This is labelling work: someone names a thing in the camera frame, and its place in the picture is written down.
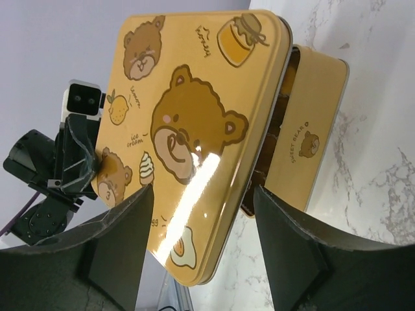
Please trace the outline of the steel tray lid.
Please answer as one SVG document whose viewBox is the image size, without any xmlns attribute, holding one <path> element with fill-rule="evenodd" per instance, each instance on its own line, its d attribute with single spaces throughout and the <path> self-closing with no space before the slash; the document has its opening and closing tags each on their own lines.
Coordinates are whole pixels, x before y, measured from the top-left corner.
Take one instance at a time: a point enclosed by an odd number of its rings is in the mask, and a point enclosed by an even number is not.
<svg viewBox="0 0 415 311">
<path fill-rule="evenodd" d="M 130 16 L 117 38 L 92 186 L 115 207 L 150 186 L 147 248 L 182 285 L 217 269 L 292 49 L 268 10 Z"/>
</svg>

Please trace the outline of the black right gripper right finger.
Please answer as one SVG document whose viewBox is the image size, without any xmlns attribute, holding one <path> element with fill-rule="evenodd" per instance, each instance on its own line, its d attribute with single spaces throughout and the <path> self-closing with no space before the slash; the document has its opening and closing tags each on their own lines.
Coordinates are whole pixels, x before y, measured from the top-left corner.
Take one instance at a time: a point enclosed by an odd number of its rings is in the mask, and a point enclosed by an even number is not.
<svg viewBox="0 0 415 311">
<path fill-rule="evenodd" d="M 276 310 L 413 310 L 414 246 L 339 230 L 263 187 L 255 220 Z"/>
</svg>

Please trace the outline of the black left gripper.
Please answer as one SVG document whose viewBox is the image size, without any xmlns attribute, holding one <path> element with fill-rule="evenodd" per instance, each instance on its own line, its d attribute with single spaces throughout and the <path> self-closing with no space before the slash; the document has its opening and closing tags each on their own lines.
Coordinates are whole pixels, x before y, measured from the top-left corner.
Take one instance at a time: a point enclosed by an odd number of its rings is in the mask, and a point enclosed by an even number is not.
<svg viewBox="0 0 415 311">
<path fill-rule="evenodd" d="M 99 168 L 95 152 L 98 131 L 99 121 L 71 113 L 60 124 L 55 143 L 38 130 L 30 130 L 14 144 L 3 168 L 30 188 L 68 204 L 76 212 L 83 197 L 97 199 L 91 182 Z"/>
</svg>

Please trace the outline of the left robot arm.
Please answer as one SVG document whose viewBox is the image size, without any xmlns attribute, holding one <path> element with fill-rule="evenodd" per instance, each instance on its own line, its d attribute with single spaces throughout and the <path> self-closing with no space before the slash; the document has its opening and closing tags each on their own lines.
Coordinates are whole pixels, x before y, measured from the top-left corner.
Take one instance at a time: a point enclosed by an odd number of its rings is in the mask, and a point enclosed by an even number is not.
<svg viewBox="0 0 415 311">
<path fill-rule="evenodd" d="M 84 197 L 97 199 L 91 181 L 100 163 L 95 152 L 99 126 L 99 121 L 71 114 L 55 139 L 31 130 L 14 144 L 3 168 L 45 197 L 39 203 L 29 200 L 2 234 L 35 245 L 64 232 Z"/>
</svg>

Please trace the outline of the gold chocolate box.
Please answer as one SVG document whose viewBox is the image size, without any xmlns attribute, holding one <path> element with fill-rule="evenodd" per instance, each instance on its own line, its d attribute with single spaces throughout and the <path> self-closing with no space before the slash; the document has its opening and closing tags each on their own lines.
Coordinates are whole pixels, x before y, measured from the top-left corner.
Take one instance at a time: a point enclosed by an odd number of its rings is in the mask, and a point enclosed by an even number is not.
<svg viewBox="0 0 415 311">
<path fill-rule="evenodd" d="M 307 209 L 349 73 L 344 60 L 294 45 L 241 204 L 247 217 L 255 216 L 257 186 L 301 211 Z"/>
</svg>

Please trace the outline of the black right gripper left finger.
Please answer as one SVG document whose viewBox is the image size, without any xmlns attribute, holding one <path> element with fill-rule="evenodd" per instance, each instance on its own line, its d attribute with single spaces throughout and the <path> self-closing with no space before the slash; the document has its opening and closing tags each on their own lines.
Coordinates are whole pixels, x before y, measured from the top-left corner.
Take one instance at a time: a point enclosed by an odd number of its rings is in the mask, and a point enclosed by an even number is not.
<svg viewBox="0 0 415 311">
<path fill-rule="evenodd" d="M 152 212 L 149 185 L 68 231 L 1 250 L 1 309 L 134 310 Z"/>
</svg>

